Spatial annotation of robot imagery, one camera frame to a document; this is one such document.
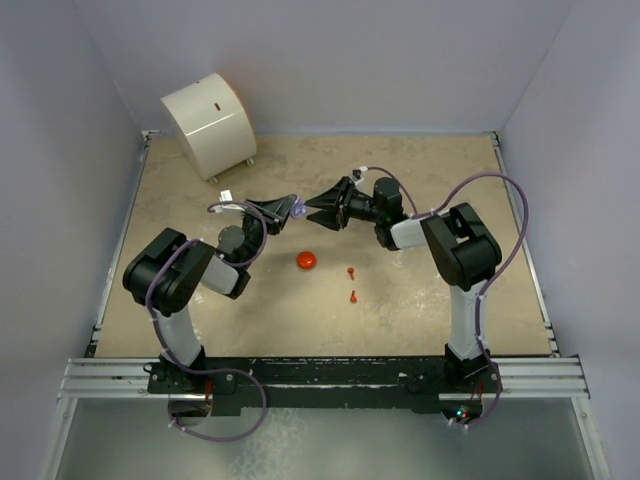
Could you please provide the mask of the lilac earbud charging case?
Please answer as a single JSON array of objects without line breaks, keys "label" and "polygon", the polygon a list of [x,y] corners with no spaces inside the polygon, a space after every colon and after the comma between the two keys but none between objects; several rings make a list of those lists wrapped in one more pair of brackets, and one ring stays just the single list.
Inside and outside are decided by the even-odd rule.
[{"label": "lilac earbud charging case", "polygon": [[291,208],[290,216],[293,219],[299,219],[307,214],[307,207],[301,198],[297,198]]}]

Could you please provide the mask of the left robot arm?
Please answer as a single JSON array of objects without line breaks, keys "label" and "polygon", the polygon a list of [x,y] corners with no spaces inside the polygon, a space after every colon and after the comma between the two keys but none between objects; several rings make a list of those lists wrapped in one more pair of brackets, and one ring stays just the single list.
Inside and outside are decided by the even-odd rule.
[{"label": "left robot arm", "polygon": [[241,224],[223,228],[215,245],[166,228],[126,267],[123,287],[147,310],[162,347],[161,356],[174,364],[171,381],[182,391],[198,390],[206,378],[204,347],[189,312],[196,289],[204,286],[224,297],[238,298],[267,238],[281,233],[297,201],[295,194],[242,202],[223,196],[207,211],[236,211]]}]

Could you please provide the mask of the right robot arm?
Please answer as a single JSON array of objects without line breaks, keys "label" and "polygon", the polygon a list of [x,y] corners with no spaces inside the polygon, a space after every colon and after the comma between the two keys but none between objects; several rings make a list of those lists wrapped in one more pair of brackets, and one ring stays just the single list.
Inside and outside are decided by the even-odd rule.
[{"label": "right robot arm", "polygon": [[476,298],[496,273],[502,252],[471,205],[411,218],[404,211],[400,183],[390,177],[376,180],[370,195],[343,177],[305,205],[315,210],[307,219],[330,230],[346,228],[351,219],[372,223],[378,243],[389,251],[429,249],[440,278],[450,287],[451,332],[445,352],[456,360],[445,366],[446,383],[456,391],[476,384],[480,369],[474,360],[487,349],[482,339],[485,309],[476,305]]}]

